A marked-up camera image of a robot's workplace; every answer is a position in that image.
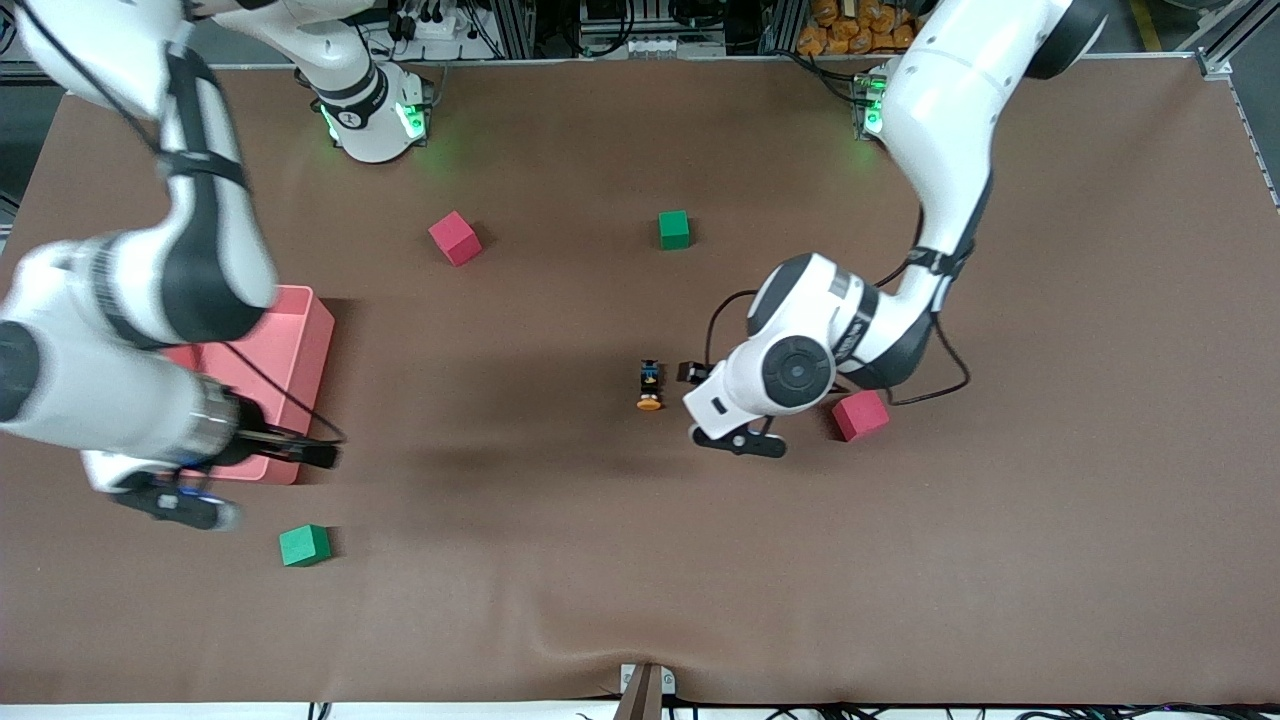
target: metal frame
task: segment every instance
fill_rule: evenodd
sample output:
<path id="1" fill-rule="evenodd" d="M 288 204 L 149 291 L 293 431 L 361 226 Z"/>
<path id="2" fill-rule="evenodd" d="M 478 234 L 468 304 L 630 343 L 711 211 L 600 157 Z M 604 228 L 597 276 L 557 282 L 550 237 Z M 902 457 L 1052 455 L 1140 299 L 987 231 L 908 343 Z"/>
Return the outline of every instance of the metal frame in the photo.
<path id="1" fill-rule="evenodd" d="M 724 42 L 723 20 L 701 28 L 692 28 L 676 22 L 671 17 L 668 0 L 627 0 L 631 17 L 635 18 L 631 40 L 677 40 L 685 42 Z M 609 45 L 618 36 L 620 19 L 591 19 L 588 17 L 586 3 L 579 3 L 579 44 L 582 47 Z M 626 56 L 626 46 L 620 56 Z"/>
<path id="2" fill-rule="evenodd" d="M 760 50 L 795 51 L 800 31 L 809 22 L 809 0 L 778 0 L 768 31 L 760 37 Z"/>
<path id="3" fill-rule="evenodd" d="M 1280 15 L 1280 0 L 1233 0 L 1217 19 L 1221 20 L 1228 13 L 1242 9 L 1243 14 L 1231 23 L 1231 27 L 1221 37 L 1207 47 L 1196 49 L 1196 60 L 1199 63 L 1204 79 L 1222 79 L 1231 74 L 1231 56 L 1263 26 Z M 1212 27 L 1216 27 L 1216 23 L 1210 28 L 1202 26 L 1187 42 L 1179 45 L 1179 49 L 1188 47 L 1201 40 Z"/>
<path id="4" fill-rule="evenodd" d="M 534 28 L 536 10 L 524 0 L 493 0 L 494 20 L 498 23 L 502 53 L 509 60 L 527 60 L 534 56 Z"/>
<path id="5" fill-rule="evenodd" d="M 1213 32 L 1222 20 L 1225 20 L 1231 13 L 1239 10 L 1245 3 L 1252 0 L 1231 0 L 1226 5 L 1219 8 L 1217 10 L 1202 10 L 1201 19 L 1197 23 L 1197 29 L 1187 40 L 1181 42 L 1175 50 L 1196 50 L 1196 44 L 1201 41 L 1202 37 Z"/>
<path id="6" fill-rule="evenodd" d="M 1253 135 L 1253 126 L 1249 124 L 1249 118 L 1244 114 L 1244 105 L 1240 104 L 1240 96 L 1235 92 L 1235 83 L 1231 82 L 1231 78 L 1226 78 L 1226 85 L 1231 88 L 1231 100 L 1235 102 L 1235 111 L 1240 114 L 1240 122 L 1244 123 L 1244 133 L 1249 136 L 1249 147 L 1253 149 L 1253 156 L 1258 160 L 1258 168 L 1262 170 L 1262 181 L 1271 192 L 1271 201 L 1276 205 L 1276 213 L 1280 213 L 1280 190 L 1276 188 L 1276 183 L 1271 178 L 1271 172 L 1267 169 L 1267 161 L 1262 158 L 1258 140 Z"/>

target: table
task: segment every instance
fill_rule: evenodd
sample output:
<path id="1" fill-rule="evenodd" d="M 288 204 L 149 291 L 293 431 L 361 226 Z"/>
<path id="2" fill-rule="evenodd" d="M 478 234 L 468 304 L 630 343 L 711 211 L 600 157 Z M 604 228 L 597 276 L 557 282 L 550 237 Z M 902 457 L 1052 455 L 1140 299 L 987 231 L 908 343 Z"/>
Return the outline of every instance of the table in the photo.
<path id="1" fill-rule="evenodd" d="M 634 402 L 778 261 L 878 277 L 909 246 L 910 187 L 812 77 L 458 68 L 430 146 L 378 167 L 288 73 L 223 79 L 282 282 L 337 318 L 319 405 L 352 442 L 221 486 L 246 521 L 206 534 L 0 438 L 0 701 L 567 698 L 636 660 L 701 702 L 1280 701 L 1280 222 L 1193 61 L 1025 83 L 946 313 L 973 386 L 851 446 L 780 420 L 782 461 L 694 447 L 678 387 Z M 67 100 L 0 282 L 165 208 Z M 453 209 L 486 246 L 462 269 L 426 236 Z M 657 250 L 669 209 L 691 250 Z M 952 378 L 934 346 L 910 388 Z M 282 568 L 305 523 L 339 556 Z"/>

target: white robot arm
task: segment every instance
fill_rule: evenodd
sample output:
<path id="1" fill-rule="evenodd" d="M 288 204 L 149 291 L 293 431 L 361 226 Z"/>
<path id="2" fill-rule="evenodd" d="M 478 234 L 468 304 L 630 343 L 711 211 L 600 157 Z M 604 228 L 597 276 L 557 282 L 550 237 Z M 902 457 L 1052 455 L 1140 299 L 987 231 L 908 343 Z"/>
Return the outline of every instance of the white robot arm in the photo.
<path id="1" fill-rule="evenodd" d="M 884 68 L 879 128 L 868 128 L 920 197 L 922 224 L 896 293 L 817 254 L 781 264 L 748 314 L 749 340 L 685 406 L 699 445 L 777 456 L 749 424 L 815 405 L 836 374 L 868 389 L 902 383 L 973 252 L 991 193 L 991 142 L 1024 76 L 1052 77 L 1097 40 L 1092 0 L 943 0 L 915 44 Z"/>
<path id="2" fill-rule="evenodd" d="M 234 507 L 174 482 L 253 454 L 332 466 L 337 448 L 156 352 L 237 340 L 275 296 L 236 132 L 170 0 L 22 0 L 23 44 L 78 95 L 154 119 L 172 210 L 157 225 L 37 247 L 0 306 L 0 429 L 82 450 L 91 484 L 205 529 Z"/>
<path id="3" fill-rule="evenodd" d="M 361 163 L 385 163 L 426 141 L 431 96 L 420 76 L 390 61 L 375 63 L 358 31 L 338 22 L 372 5 L 374 0 L 214 0 L 197 13 L 293 60 L 319 96 L 334 142 Z"/>

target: pink plastic bin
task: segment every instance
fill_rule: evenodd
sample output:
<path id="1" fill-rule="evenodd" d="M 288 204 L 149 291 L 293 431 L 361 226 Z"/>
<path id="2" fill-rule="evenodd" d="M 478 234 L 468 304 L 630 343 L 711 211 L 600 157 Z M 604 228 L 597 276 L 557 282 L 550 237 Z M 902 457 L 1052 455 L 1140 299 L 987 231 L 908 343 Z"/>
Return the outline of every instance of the pink plastic bin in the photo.
<path id="1" fill-rule="evenodd" d="M 333 315 L 310 287 L 280 286 L 275 305 L 257 327 L 233 342 L 237 350 L 294 397 L 315 406 L 324 363 L 333 337 Z M 266 421 L 300 433 L 308 432 L 311 418 L 289 402 L 244 363 L 220 345 L 174 347 L 165 351 L 174 363 L 201 372 L 256 400 Z M 268 457 L 251 457 L 232 468 L 215 468 L 219 480 L 287 486 L 298 479 L 298 466 Z"/>

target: electrical wire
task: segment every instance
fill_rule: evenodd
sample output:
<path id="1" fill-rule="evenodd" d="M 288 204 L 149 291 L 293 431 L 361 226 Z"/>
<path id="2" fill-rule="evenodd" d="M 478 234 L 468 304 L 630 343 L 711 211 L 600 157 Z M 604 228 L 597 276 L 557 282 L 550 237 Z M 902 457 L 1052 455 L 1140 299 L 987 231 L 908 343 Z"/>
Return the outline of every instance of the electrical wire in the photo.
<path id="1" fill-rule="evenodd" d="M 707 323 L 707 347 L 705 347 L 705 352 L 703 352 L 703 364 L 704 365 L 707 365 L 708 368 L 710 368 L 710 364 L 712 364 L 712 336 L 716 334 L 716 320 L 719 318 L 719 314 L 723 313 L 724 309 L 728 307 L 739 297 L 750 297 L 750 296 L 755 295 L 756 292 L 759 292 L 759 291 L 758 290 L 742 290 L 742 291 L 735 292 L 733 295 L 726 297 L 724 301 L 719 304 L 719 307 L 717 307 L 716 311 L 712 313 L 712 319 L 710 319 L 710 322 Z"/>
<path id="2" fill-rule="evenodd" d="M 562 0 L 561 37 L 564 38 L 564 42 L 568 45 L 570 50 L 584 58 L 599 58 L 602 55 L 608 55 L 609 53 L 613 53 L 620 47 L 622 47 L 623 45 L 626 45 L 627 40 L 631 38 L 631 32 L 636 27 L 636 10 L 631 5 L 631 0 L 618 0 L 618 3 L 622 5 L 622 12 L 618 14 L 618 36 L 613 38 L 613 42 L 611 42 L 609 46 L 605 47 L 604 50 L 591 50 L 589 47 L 582 47 L 581 45 L 579 45 L 579 42 L 573 40 L 573 37 L 570 35 L 570 31 L 572 29 L 575 20 L 572 19 L 572 15 L 567 13 L 567 9 L 571 9 L 572 3 Z M 570 22 L 567 24 L 563 24 L 563 19 L 566 15 L 570 18 Z M 576 24 L 579 28 L 582 27 L 581 20 L 576 20 Z"/>
<path id="3" fill-rule="evenodd" d="M 1225 717 L 1226 720 L 1252 720 L 1253 711 L 1238 712 L 1231 707 L 1225 706 L 1204 706 L 1194 705 L 1189 702 L 1166 702 L 1162 705 L 1153 705 L 1149 707 L 1139 707 L 1130 710 L 1129 712 L 1117 711 L 1111 708 L 1097 708 L 1105 714 L 1107 720 L 1133 720 L 1134 717 L 1140 717 L 1151 712 L 1196 712 L 1199 715 L 1215 715 L 1217 717 Z"/>
<path id="4" fill-rule="evenodd" d="M 431 94 L 431 109 L 434 110 L 436 105 L 444 100 L 444 83 L 449 79 L 449 63 L 444 63 L 444 70 L 440 72 L 440 82 L 435 86 L 435 91 Z"/>
<path id="5" fill-rule="evenodd" d="M 138 140 L 141 140 L 142 143 L 147 146 L 147 150 L 150 150 L 152 155 L 156 156 L 161 155 L 164 151 L 160 147 L 160 141 L 152 138 L 147 133 L 147 131 L 142 127 L 142 123 L 136 117 L 133 117 L 132 113 L 124 109 L 124 104 L 120 102 L 120 100 L 116 99 L 114 94 L 106 90 L 106 86 L 104 86 L 102 82 L 93 76 L 93 73 L 88 72 L 88 68 L 86 68 L 83 63 L 81 63 L 74 55 L 72 55 L 72 53 L 67 50 L 67 46 L 63 45 L 60 40 L 54 37 L 54 33 L 45 26 L 45 22 L 41 20 L 40 17 L 36 15 L 36 13 L 33 13 L 23 0 L 14 0 L 14 1 L 18 5 L 18 8 L 22 8 L 22 10 L 27 13 L 27 20 L 31 22 L 31 24 L 36 28 L 36 31 L 38 31 L 40 35 L 44 36 L 45 41 L 49 42 L 54 47 L 54 50 L 58 51 L 59 55 L 63 56 L 63 60 L 67 60 L 67 64 L 70 65 L 77 73 L 79 73 L 79 76 L 83 77 L 84 81 L 88 82 L 93 87 L 93 90 L 96 90 L 97 94 L 102 96 L 104 100 L 106 100 L 106 104 L 110 105 L 113 110 L 115 110 L 116 113 L 120 114 L 120 117 L 124 118 L 124 122 L 129 124 L 129 128 L 132 128 L 134 135 L 138 136 Z"/>
<path id="6" fill-rule="evenodd" d="M 923 232 L 924 232 L 924 204 L 922 202 L 920 211 L 915 217 L 915 240 L 911 241 L 911 247 L 915 247 L 915 245 L 920 242 L 920 234 Z M 897 268 L 895 268 L 892 273 L 884 275 L 879 282 L 877 282 L 876 287 L 884 287 L 888 283 L 893 282 L 895 279 L 897 279 L 899 275 L 905 273 L 909 266 L 911 266 L 910 260 L 904 259 L 902 263 Z"/>
<path id="7" fill-rule="evenodd" d="M 256 364 L 253 364 L 252 360 L 250 360 L 243 352 L 241 352 L 238 347 L 236 347 L 234 345 L 232 345 L 229 342 L 223 342 L 220 345 L 223 347 L 225 347 L 227 350 L 230 350 L 232 355 L 234 355 L 236 357 L 239 357 L 241 363 L 243 363 L 246 366 L 248 366 L 250 370 L 253 370 L 253 373 L 257 377 L 262 378 L 266 382 L 266 384 L 271 386 L 271 388 L 274 388 L 275 392 L 279 392 L 280 395 L 283 395 L 285 400 L 288 400 L 293 405 L 298 406 L 303 413 L 306 413 L 308 416 L 314 418 L 315 421 L 317 421 L 321 425 L 324 425 L 325 428 L 328 428 L 329 432 L 332 432 L 333 434 L 338 436 L 334 439 L 314 439 L 314 438 L 301 438 L 301 439 L 306 439 L 306 441 L 308 441 L 311 443 L 315 443 L 315 445 L 325 445 L 325 446 L 343 445 L 343 443 L 347 442 L 347 433 L 344 433 L 342 430 L 342 428 L 339 428 L 338 425 L 330 423 L 324 415 L 316 413 L 314 407 L 311 407 L 306 402 L 302 402 L 301 400 L 298 400 L 297 397 L 294 397 L 293 393 L 291 393 L 289 391 L 287 391 L 283 387 L 280 387 L 279 383 L 276 383 L 275 380 L 273 380 L 266 373 L 262 372 L 261 368 L 259 368 Z"/>
<path id="8" fill-rule="evenodd" d="M 791 61 L 794 61 L 795 64 L 800 65 L 806 72 L 809 72 L 810 74 L 813 74 L 818 79 L 820 79 L 822 85 L 827 88 L 828 92 L 831 92 L 836 97 L 844 100 L 845 102 L 849 102 L 850 105 L 859 105 L 859 106 L 870 105 L 870 102 L 868 102 L 865 100 L 858 100 L 856 97 L 852 97 L 851 95 L 846 95 L 845 92 L 842 92 L 840 90 L 840 87 L 837 87 L 835 85 L 836 81 L 840 81 L 840 82 L 854 82 L 854 76 L 852 74 L 837 73 L 835 70 L 828 70 L 826 68 L 819 68 L 818 63 L 815 63 L 814 60 L 804 58 L 803 55 L 799 55 L 799 54 L 792 53 L 790 50 L 782 50 L 781 47 L 780 49 L 774 49 L 774 50 L 769 50 L 768 53 L 765 53 L 765 55 L 780 55 L 782 58 L 788 58 Z"/>
<path id="9" fill-rule="evenodd" d="M 360 35 L 360 41 L 365 44 L 365 51 L 366 53 L 369 53 L 370 55 L 383 55 L 385 58 L 390 58 L 392 56 L 392 54 L 394 51 L 394 47 L 388 47 L 387 44 L 383 42 L 381 40 L 375 40 L 371 33 L 370 35 L 365 35 L 365 26 L 357 23 L 356 24 L 356 32 Z M 370 47 L 369 46 L 370 42 L 376 42 L 378 44 L 378 50 Z"/>
<path id="10" fill-rule="evenodd" d="M 859 369 L 870 373 L 872 377 L 876 379 L 876 383 L 879 384 L 881 389 L 884 391 L 884 405 L 888 405 L 890 407 L 904 407 L 906 405 L 915 405 L 916 402 L 924 402 L 927 400 L 937 400 L 940 397 L 945 397 L 954 392 L 960 392 L 961 389 L 968 387 L 969 383 L 973 380 L 973 373 L 969 370 L 969 365 L 964 361 L 963 357 L 960 357 L 960 352 L 955 348 L 954 345 L 951 345 L 951 338 L 948 338 L 947 333 L 943 332 L 942 329 L 941 313 L 929 313 L 929 329 L 933 331 L 933 334 L 937 336 L 938 342 L 942 343 L 942 348 L 946 350 L 947 356 L 951 359 L 951 363 L 960 369 L 960 373 L 963 375 L 960 382 L 957 382 L 951 387 L 946 387 L 933 392 L 927 392 L 924 395 L 918 395 L 908 400 L 897 400 L 896 397 L 893 397 L 893 388 L 890 386 L 884 375 L 876 368 L 876 365 L 872 365 L 870 363 L 867 363 L 864 360 L 860 360 L 858 356 L 854 356 L 852 360 L 861 365 L 861 368 Z"/>
<path id="11" fill-rule="evenodd" d="M 493 37 L 489 35 L 489 31 L 485 29 L 484 23 L 480 22 L 480 15 L 476 12 L 475 0 L 461 0 L 461 3 L 462 5 L 466 6 L 467 15 L 471 17 L 471 27 L 476 28 L 476 33 L 480 36 L 480 40 L 483 40 L 484 44 L 489 47 L 489 51 L 493 53 L 495 60 L 503 60 L 504 58 L 502 51 L 498 50 L 498 44 L 493 41 Z"/>

